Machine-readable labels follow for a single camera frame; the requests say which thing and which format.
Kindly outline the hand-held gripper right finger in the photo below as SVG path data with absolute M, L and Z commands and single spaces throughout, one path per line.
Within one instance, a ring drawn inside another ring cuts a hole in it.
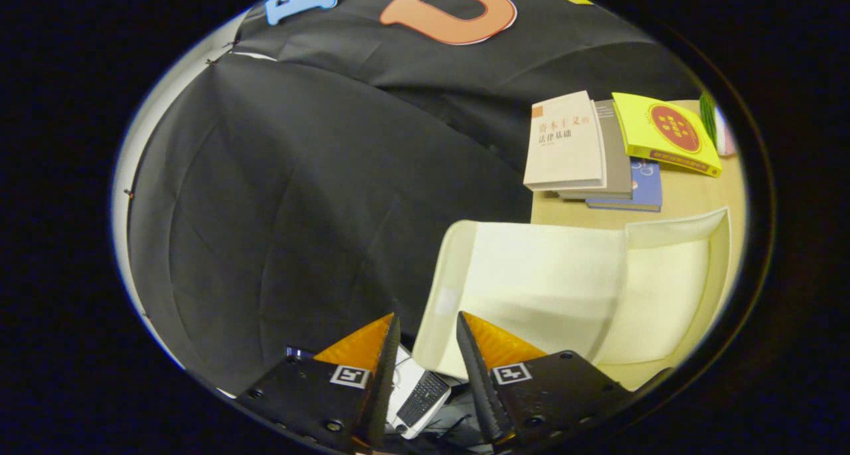
M 579 436 L 635 397 L 573 350 L 544 352 L 460 311 L 456 342 L 477 421 L 494 446 L 553 446 Z

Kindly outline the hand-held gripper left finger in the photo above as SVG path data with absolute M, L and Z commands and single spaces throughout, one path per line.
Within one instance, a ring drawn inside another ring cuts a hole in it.
M 288 356 L 236 398 L 241 409 L 325 452 L 382 445 L 400 322 L 388 314 L 314 356 Z

